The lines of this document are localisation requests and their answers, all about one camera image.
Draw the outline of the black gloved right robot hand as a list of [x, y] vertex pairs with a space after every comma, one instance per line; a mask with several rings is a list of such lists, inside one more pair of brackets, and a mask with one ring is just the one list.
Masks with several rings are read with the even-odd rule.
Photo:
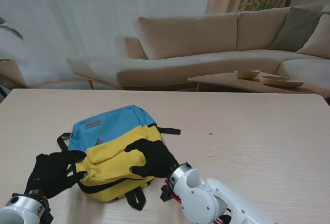
[[139, 139], [127, 145], [124, 149], [125, 152], [131, 152], [132, 150], [138, 150], [145, 157], [145, 165], [132, 166], [130, 168], [133, 174], [141, 177], [166, 178], [173, 169], [179, 166], [178, 161], [163, 141], [157, 140], [153, 142]]

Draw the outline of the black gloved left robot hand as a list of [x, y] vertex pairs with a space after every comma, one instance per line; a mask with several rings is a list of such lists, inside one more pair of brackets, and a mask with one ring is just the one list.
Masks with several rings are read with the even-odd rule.
[[82, 161], [85, 157], [86, 154], [79, 150], [39, 154], [24, 193], [40, 190], [44, 197], [50, 199], [71, 188], [83, 179], [87, 172], [80, 171], [69, 175], [68, 167]]

